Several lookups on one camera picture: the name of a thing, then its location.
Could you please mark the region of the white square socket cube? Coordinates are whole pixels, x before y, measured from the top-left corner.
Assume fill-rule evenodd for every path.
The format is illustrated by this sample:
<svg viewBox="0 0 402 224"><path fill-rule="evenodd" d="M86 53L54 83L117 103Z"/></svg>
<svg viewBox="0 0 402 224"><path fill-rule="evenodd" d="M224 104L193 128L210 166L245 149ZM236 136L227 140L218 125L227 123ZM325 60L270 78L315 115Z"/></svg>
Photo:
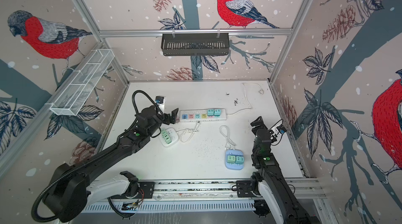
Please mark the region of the white square socket cube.
<svg viewBox="0 0 402 224"><path fill-rule="evenodd" d="M174 128L167 128L161 130L159 140L165 148L169 148L178 142L179 136Z"/></svg>

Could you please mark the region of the long white power strip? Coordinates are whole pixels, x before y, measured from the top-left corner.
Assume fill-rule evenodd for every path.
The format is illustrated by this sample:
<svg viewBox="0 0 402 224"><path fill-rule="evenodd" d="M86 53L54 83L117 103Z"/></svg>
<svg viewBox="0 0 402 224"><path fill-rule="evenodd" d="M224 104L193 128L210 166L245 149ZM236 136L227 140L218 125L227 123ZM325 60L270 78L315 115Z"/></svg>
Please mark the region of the long white power strip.
<svg viewBox="0 0 402 224"><path fill-rule="evenodd" d="M220 109L222 114L220 117L208 117L208 109L200 110L180 110L179 120L180 122L208 122L208 121L226 121L227 114L225 109Z"/></svg>

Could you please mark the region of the light green charger plug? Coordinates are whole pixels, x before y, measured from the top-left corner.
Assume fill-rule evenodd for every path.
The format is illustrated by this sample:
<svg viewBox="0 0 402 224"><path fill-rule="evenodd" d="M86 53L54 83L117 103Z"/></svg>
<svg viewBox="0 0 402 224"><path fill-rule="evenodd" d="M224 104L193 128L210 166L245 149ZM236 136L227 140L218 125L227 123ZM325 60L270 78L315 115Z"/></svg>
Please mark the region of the light green charger plug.
<svg viewBox="0 0 402 224"><path fill-rule="evenodd" d="M164 139L166 144L170 144L172 142L172 139L170 138L169 135L164 135L163 139Z"/></svg>

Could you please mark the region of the blue square socket cube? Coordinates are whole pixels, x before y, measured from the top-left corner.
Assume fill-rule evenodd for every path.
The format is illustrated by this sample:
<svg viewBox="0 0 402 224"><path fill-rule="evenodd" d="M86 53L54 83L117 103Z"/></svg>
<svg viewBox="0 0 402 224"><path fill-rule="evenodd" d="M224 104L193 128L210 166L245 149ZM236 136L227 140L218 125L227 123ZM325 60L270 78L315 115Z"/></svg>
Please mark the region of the blue square socket cube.
<svg viewBox="0 0 402 224"><path fill-rule="evenodd" d="M242 151L228 149L225 152L225 167L229 170L242 170L245 166L245 157Z"/></svg>

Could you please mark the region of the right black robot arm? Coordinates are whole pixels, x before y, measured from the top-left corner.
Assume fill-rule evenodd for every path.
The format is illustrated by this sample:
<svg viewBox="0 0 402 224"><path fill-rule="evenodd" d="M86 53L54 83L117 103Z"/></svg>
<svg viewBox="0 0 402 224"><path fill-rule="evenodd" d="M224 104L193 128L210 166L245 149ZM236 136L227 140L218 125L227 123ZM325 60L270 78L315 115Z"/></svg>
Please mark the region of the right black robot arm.
<svg viewBox="0 0 402 224"><path fill-rule="evenodd" d="M271 150L275 132L261 116L250 125L254 134L251 160L257 169L251 176L252 191L262 196L277 224L319 224L318 217L310 216L299 203L282 174Z"/></svg>

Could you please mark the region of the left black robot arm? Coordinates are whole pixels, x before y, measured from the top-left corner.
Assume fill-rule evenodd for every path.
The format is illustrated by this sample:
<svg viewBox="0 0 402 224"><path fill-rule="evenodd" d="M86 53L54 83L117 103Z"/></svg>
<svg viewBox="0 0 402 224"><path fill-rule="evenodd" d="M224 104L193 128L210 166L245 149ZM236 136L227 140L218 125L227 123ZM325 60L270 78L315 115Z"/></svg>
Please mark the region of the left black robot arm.
<svg viewBox="0 0 402 224"><path fill-rule="evenodd" d="M31 216L38 223L59 219L69 222L79 215L92 195L90 184L119 161L140 151L163 124L176 122L179 110L158 115L159 109L150 106L136 113L136 119L114 144L102 152L75 165L59 166L49 185L34 201Z"/></svg>

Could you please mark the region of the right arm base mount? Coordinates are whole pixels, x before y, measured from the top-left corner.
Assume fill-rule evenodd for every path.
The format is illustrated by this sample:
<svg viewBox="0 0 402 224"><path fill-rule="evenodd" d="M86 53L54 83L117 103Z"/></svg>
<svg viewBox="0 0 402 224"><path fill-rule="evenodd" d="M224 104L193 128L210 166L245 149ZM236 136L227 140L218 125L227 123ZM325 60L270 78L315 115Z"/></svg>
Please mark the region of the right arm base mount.
<svg viewBox="0 0 402 224"><path fill-rule="evenodd" d="M261 197L258 191L258 185L251 180L236 181L236 193L238 198Z"/></svg>

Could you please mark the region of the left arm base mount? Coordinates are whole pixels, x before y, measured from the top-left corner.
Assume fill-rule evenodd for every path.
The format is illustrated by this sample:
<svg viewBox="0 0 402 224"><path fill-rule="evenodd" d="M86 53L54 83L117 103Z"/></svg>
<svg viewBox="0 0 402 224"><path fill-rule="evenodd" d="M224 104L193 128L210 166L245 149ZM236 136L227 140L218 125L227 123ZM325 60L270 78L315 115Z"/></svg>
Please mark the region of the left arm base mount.
<svg viewBox="0 0 402 224"><path fill-rule="evenodd" d="M122 193L122 197L127 199L151 199L155 189L155 182L141 181L131 172L120 172L126 178L128 187Z"/></svg>

